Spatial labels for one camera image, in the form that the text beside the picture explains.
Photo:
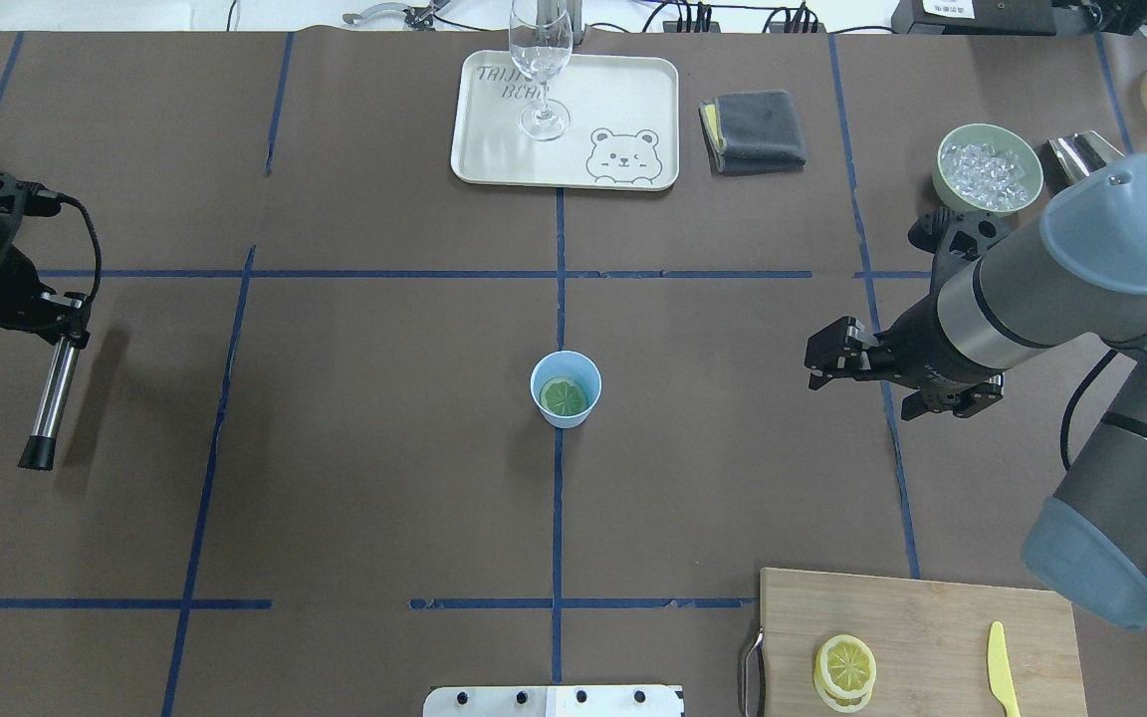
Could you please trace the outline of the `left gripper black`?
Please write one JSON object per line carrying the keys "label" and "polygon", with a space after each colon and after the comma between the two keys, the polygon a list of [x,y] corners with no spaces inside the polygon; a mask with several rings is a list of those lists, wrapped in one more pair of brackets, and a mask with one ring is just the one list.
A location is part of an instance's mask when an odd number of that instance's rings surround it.
{"label": "left gripper black", "polygon": [[40,281],[36,263],[13,246],[24,217],[56,216],[65,204],[73,206],[77,200],[40,182],[0,172],[0,328],[41,332],[41,340],[52,346],[67,340],[81,351],[91,338],[92,296],[58,295]]}

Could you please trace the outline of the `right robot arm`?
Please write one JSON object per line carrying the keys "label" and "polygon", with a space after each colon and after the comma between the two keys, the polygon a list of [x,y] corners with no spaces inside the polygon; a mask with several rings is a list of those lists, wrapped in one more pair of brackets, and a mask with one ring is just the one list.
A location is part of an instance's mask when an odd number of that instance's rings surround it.
{"label": "right robot arm", "polygon": [[1111,159],[1012,229],[941,209],[910,229],[933,254],[930,291],[891,328],[852,317],[807,340],[809,385],[910,387],[902,416],[973,416],[1002,373],[1094,335],[1134,367],[1023,545],[1038,580],[1098,617],[1147,628],[1147,153]]}

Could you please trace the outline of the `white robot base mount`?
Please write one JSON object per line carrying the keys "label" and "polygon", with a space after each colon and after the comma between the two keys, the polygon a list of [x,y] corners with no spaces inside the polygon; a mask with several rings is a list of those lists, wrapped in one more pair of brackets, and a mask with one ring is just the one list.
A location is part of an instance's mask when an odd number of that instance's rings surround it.
{"label": "white robot base mount", "polygon": [[663,684],[443,686],[423,716],[684,716],[681,686]]}

